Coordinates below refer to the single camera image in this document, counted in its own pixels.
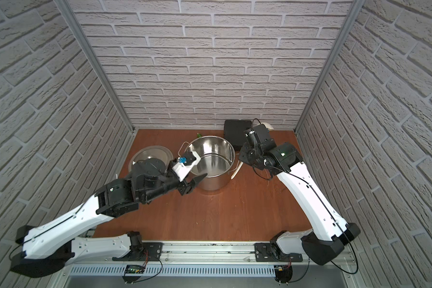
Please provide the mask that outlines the cream plastic ladle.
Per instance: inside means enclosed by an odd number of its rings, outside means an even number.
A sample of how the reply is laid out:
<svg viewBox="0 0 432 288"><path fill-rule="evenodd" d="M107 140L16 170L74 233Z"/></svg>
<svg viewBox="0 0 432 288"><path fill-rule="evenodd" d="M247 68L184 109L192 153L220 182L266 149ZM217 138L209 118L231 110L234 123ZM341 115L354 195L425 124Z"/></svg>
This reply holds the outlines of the cream plastic ladle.
<svg viewBox="0 0 432 288"><path fill-rule="evenodd" d="M243 162L238 162L236 169L234 170L233 174L231 175L231 179L233 180L235 178L235 176L238 174L238 172L240 171L241 167L243 165Z"/></svg>

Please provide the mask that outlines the stainless steel pot lid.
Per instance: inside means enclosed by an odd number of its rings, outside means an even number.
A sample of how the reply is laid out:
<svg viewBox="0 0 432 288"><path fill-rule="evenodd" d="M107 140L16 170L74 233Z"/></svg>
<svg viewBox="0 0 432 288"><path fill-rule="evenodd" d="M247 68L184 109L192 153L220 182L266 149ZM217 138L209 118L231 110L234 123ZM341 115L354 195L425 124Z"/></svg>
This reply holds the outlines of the stainless steel pot lid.
<svg viewBox="0 0 432 288"><path fill-rule="evenodd" d="M135 153L128 165L128 171L131 172L133 165L150 158L157 158L168 165L174 159L172 152L164 146L148 146Z"/></svg>

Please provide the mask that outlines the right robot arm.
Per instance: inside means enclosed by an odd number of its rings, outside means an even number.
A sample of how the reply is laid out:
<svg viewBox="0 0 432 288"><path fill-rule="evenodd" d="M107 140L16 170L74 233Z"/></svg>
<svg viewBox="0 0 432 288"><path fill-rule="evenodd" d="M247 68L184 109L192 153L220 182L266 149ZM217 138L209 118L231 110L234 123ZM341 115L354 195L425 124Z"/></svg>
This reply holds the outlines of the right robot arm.
<svg viewBox="0 0 432 288"><path fill-rule="evenodd" d="M271 253L279 260L289 254L306 254L314 263L334 260L360 233L356 223L348 223L330 204L312 179L302 155L294 145L277 145L261 124L244 132L247 139L239 159L254 170L267 170L291 192L307 216L311 229L280 232L271 240Z"/></svg>

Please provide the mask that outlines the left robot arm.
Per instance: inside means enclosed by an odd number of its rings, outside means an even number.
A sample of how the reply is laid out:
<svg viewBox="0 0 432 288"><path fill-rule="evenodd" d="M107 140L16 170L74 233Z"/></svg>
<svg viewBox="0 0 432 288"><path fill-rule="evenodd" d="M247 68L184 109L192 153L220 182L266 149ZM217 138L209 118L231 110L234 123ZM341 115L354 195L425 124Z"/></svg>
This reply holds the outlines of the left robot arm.
<svg viewBox="0 0 432 288"><path fill-rule="evenodd" d="M152 253L144 247L139 232L100 239L82 238L81 234L174 190L181 195L191 193L205 178L200 175L186 181L199 162L200 157L195 152L187 152L169 164L158 158L137 162L125 178L97 189L73 210L39 227L22 226L15 240L21 251L10 258L10 271L40 278L90 258L148 261Z"/></svg>

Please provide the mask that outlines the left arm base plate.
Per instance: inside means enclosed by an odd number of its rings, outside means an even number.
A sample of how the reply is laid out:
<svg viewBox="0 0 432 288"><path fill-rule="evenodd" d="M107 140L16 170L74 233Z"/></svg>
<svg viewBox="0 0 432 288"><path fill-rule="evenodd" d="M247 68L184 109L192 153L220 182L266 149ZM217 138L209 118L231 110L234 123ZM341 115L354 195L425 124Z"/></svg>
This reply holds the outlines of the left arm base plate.
<svg viewBox="0 0 432 288"><path fill-rule="evenodd" d="M139 245L131 246L130 251L121 258L113 257L113 261L123 262L144 262L148 260L160 260L162 254L162 242L142 242Z"/></svg>

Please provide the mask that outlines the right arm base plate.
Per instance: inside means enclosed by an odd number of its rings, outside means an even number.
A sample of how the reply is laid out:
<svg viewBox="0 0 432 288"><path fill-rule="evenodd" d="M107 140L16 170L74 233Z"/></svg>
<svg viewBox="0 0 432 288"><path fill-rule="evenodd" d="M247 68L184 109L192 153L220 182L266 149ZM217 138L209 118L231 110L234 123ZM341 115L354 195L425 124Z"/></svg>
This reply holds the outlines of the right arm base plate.
<svg viewBox="0 0 432 288"><path fill-rule="evenodd" d="M303 261L300 253L283 253L276 244L270 242L257 242L254 244L254 255L257 262L291 262L299 263Z"/></svg>

